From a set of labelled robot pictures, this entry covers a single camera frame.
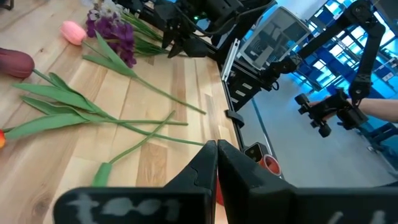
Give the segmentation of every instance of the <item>wall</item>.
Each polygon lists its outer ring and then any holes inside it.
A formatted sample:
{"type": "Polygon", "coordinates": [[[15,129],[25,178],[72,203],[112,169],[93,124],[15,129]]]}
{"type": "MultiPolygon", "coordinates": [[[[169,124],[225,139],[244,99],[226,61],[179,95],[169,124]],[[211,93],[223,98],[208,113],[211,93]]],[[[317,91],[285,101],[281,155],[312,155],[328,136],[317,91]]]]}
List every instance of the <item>wall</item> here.
{"type": "Polygon", "coordinates": [[[327,0],[276,0],[279,6],[285,7],[287,10],[295,14],[299,19],[310,19],[319,8],[321,8],[327,0]]]}

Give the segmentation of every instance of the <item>pink tulip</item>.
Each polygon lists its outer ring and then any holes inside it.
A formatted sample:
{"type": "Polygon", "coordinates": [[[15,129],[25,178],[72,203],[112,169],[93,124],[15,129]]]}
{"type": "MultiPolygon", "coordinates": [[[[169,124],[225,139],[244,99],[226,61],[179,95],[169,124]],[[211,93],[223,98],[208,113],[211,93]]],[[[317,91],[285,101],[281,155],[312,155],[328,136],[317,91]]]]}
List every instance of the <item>pink tulip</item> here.
{"type": "Polygon", "coordinates": [[[24,52],[0,48],[0,73],[17,78],[27,78],[32,74],[35,62],[24,52]]]}
{"type": "Polygon", "coordinates": [[[86,39],[87,33],[79,24],[73,21],[65,21],[61,26],[61,33],[71,44],[81,45],[86,39]]]}

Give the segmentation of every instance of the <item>wooden table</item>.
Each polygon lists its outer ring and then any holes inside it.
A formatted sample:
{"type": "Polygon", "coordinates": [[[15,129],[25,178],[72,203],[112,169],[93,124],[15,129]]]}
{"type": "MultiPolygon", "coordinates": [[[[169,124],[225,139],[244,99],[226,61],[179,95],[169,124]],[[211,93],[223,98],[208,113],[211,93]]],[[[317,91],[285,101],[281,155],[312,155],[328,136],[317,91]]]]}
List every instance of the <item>wooden table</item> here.
{"type": "MultiPolygon", "coordinates": [[[[87,8],[79,0],[20,0],[0,11],[0,47],[31,55],[36,69],[55,72],[68,84],[120,119],[174,119],[189,126],[166,126],[160,134],[191,141],[226,139],[237,146],[216,63],[208,58],[139,59],[134,70],[155,86],[207,111],[207,115],[171,102],[113,71],[81,59],[86,48],[68,44],[59,34],[65,20],[84,24],[87,8]]],[[[0,74],[0,128],[42,116],[19,99],[26,92],[13,83],[42,83],[32,75],[18,80],[0,74]]],[[[151,131],[153,125],[140,125],[151,131]]],[[[90,185],[101,162],[135,145],[144,136],[114,124],[81,125],[9,141],[0,151],[0,223],[52,223],[53,203],[67,190],[90,185]]],[[[153,139],[115,164],[110,186],[163,186],[199,151],[200,146],[153,139]]],[[[217,205],[218,223],[226,223],[217,205]]]]}

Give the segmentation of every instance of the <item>purple stock flower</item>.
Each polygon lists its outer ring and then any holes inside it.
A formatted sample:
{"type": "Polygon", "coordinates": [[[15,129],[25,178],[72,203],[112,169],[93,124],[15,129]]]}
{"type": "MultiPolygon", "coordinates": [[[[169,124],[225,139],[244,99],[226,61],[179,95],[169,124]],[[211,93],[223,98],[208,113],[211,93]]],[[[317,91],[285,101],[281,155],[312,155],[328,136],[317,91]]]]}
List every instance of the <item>purple stock flower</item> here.
{"type": "Polygon", "coordinates": [[[131,50],[134,48],[134,32],[132,25],[126,22],[118,22],[115,31],[123,49],[131,50]]]}
{"type": "Polygon", "coordinates": [[[134,52],[132,50],[123,50],[120,53],[120,58],[123,60],[124,63],[126,63],[129,68],[132,68],[137,63],[137,60],[134,58],[134,52]]]}
{"type": "Polygon", "coordinates": [[[95,37],[97,31],[129,68],[137,63],[134,58],[134,31],[132,25],[121,22],[119,16],[101,15],[97,10],[87,14],[87,36],[95,37]]]}

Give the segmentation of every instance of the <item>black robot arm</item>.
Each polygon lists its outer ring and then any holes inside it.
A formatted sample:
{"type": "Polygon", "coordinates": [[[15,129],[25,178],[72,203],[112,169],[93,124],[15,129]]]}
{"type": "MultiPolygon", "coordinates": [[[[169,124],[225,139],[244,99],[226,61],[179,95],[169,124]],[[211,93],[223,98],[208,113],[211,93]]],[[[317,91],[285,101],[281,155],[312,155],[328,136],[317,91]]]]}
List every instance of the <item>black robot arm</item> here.
{"type": "Polygon", "coordinates": [[[381,39],[386,31],[386,28],[374,16],[371,7],[371,3],[367,0],[358,0],[352,3],[334,24],[318,37],[311,40],[297,54],[287,57],[280,62],[272,62],[266,70],[260,73],[262,87],[267,91],[271,91],[273,84],[280,77],[281,73],[288,74],[296,71],[303,59],[310,56],[317,48],[327,43],[349,26],[361,26],[368,33],[368,40],[359,63],[357,74],[349,87],[351,103],[347,102],[348,96],[343,90],[338,90],[336,94],[315,106],[309,105],[309,100],[304,94],[299,95],[295,99],[302,106],[299,109],[300,113],[308,113],[309,117],[313,120],[311,125],[314,128],[320,127],[319,132],[323,137],[329,136],[331,132],[326,121],[324,121],[324,117],[329,114],[336,113],[341,120],[341,125],[345,129],[357,128],[368,120],[358,109],[358,106],[361,100],[370,94],[373,64],[381,39]]]}

